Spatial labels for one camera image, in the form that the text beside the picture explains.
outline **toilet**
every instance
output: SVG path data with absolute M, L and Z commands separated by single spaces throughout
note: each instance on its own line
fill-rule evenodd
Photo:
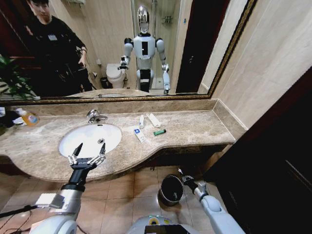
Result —
M 108 63 L 106 67 L 107 79 L 113 85 L 113 89 L 122 89 L 123 81 L 125 79 L 124 69 L 118 70 L 119 63 Z

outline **gold mirror frame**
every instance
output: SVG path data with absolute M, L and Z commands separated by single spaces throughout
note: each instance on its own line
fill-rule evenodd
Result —
M 12 105 L 43 105 L 43 104 L 77 104 L 77 103 L 92 103 L 92 102 L 120 102 L 120 101 L 157 101 L 157 100 L 190 100 L 190 99 L 210 99 L 218 85 L 220 78 L 231 58 L 231 55 L 236 47 L 236 44 L 246 26 L 246 23 L 251 15 L 257 0 L 248 0 L 241 17 L 238 21 L 236 29 L 232 35 L 230 43 L 222 58 L 219 68 L 216 72 L 214 80 L 207 94 L 176 94 L 165 96 L 141 96 L 141 97 L 107 97 L 107 98 L 83 98 L 74 97 L 59 97 L 59 98 L 43 98 L 40 100 L 3 100 L 0 101 L 0 106 Z

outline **marble countertop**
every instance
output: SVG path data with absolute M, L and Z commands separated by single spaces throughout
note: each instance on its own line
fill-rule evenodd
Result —
M 167 132 L 154 136 L 155 128 L 148 118 L 140 143 L 134 134 L 141 113 L 108 114 L 106 124 L 121 129 L 119 145 L 109 153 L 88 180 L 109 179 L 142 163 L 163 148 L 198 145 L 233 144 L 234 137 L 213 111 L 154 112 Z M 0 136 L 0 155 L 6 155 L 25 173 L 49 181 L 67 182 L 72 173 L 68 159 L 59 153 L 59 143 L 70 130 L 87 125 L 85 115 L 41 117 L 34 126 L 11 128 Z

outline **man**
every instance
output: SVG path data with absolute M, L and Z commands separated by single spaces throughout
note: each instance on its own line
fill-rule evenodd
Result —
M 92 90 L 86 67 L 85 44 L 66 23 L 51 15 L 49 0 L 27 0 L 35 18 L 26 29 L 36 57 L 44 70 L 45 93 L 41 96 L 67 96 Z

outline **trash can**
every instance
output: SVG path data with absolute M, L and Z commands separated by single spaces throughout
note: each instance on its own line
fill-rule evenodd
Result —
M 112 84 L 108 81 L 107 77 L 102 77 L 100 79 L 103 89 L 111 89 Z
M 158 199 L 166 206 L 176 205 L 183 195 L 183 184 L 175 175 L 168 175 L 161 183 Z

